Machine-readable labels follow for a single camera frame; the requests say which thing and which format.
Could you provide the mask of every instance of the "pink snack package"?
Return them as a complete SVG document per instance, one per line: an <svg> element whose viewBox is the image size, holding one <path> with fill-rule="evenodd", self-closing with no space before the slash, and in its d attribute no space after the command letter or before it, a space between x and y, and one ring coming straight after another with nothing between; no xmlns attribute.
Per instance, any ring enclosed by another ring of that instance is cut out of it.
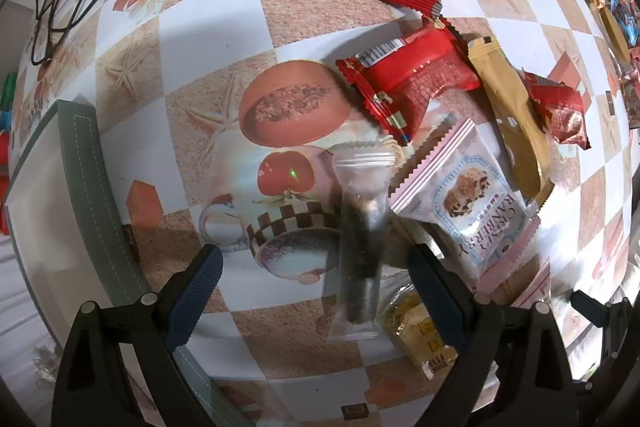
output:
<svg viewBox="0 0 640 427"><path fill-rule="evenodd" d="M495 290L518 267L540 219L529 217L471 119L460 120L394 191L398 216L438 225L472 289Z"/></svg>
<svg viewBox="0 0 640 427"><path fill-rule="evenodd" d="M527 289L513 301L511 306L528 310L538 301L551 304L551 263L549 261L540 268Z"/></svg>

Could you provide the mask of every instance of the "table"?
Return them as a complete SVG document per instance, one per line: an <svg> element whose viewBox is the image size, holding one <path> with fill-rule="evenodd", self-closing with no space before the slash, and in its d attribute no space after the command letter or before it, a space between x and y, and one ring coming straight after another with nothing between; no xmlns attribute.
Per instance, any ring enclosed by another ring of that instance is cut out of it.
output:
<svg viewBox="0 0 640 427"><path fill-rule="evenodd" d="M466 38L495 34L516 68L546 76L566 52L588 92L591 149L550 142L556 189L530 245L551 259L569 346L586 324L566 291L606 301L626 269L635 162L606 42L584 0L442 5ZM22 58L12 163L56 98L95 105L111 188L150 286L204 241L222 248L222 279L188 349L260 425L408 426L436 391L384 336L325 342L340 197L332 151L383 138L339 87L335 60L420 24L379 0L101 0L47 70ZM302 77L313 83L301 87ZM471 117L507 161L481 93L449 91L439 103Z"/></svg>

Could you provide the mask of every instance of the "barcode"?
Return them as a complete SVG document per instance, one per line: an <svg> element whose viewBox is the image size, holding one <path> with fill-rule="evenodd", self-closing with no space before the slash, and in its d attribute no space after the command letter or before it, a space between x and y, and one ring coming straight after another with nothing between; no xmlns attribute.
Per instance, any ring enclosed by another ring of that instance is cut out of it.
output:
<svg viewBox="0 0 640 427"><path fill-rule="evenodd" d="M355 58L365 68L370 68L383 58L388 57L394 51L402 48L402 46L404 46L404 41L402 39L393 39L392 41L380 44L379 46L365 52L357 53Z"/></svg>

